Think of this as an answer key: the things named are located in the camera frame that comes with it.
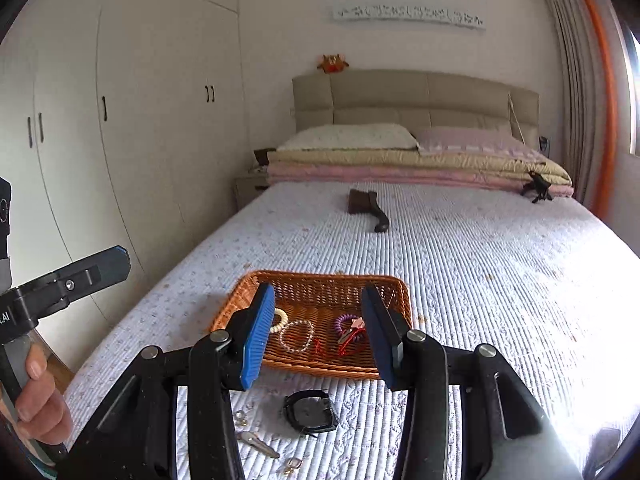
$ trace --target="wicker basket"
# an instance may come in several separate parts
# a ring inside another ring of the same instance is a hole
[[[366,339],[354,343],[353,355],[337,354],[338,336],[334,320],[340,314],[360,315],[360,291],[366,283],[376,285],[387,308],[393,309],[411,325],[411,309],[406,285],[391,276],[347,276],[337,274],[299,274],[258,270],[241,278],[209,327],[224,328],[231,315],[247,308],[260,283],[271,283],[275,289],[276,307],[284,310],[290,321],[308,319],[315,327],[315,341],[300,354],[287,352],[271,334],[263,363],[273,368],[303,372],[315,376],[351,379],[378,379],[378,370]],[[304,326],[292,327],[285,336],[291,346],[306,339]]]

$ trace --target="beige upholstered headboard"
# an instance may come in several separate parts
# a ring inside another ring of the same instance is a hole
[[[346,70],[293,80],[296,130],[322,124],[398,123],[500,130],[538,148],[539,95],[463,75],[417,70]]]

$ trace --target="wardrobe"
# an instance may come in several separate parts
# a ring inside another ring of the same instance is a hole
[[[14,285],[114,245],[131,260],[40,321],[72,370],[233,214],[249,164],[237,0],[29,0],[0,44]]]

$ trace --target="human hand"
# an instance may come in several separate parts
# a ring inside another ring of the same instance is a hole
[[[40,346],[31,345],[24,367],[31,379],[15,401],[20,416],[18,432],[44,444],[60,444],[71,435],[71,413],[56,388],[53,375],[47,371],[47,360]]]

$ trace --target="stuffed toy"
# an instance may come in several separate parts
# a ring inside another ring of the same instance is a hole
[[[325,74],[331,74],[333,72],[342,72],[349,66],[344,60],[343,54],[331,54],[330,56],[322,56],[318,58],[318,68],[324,70]]]

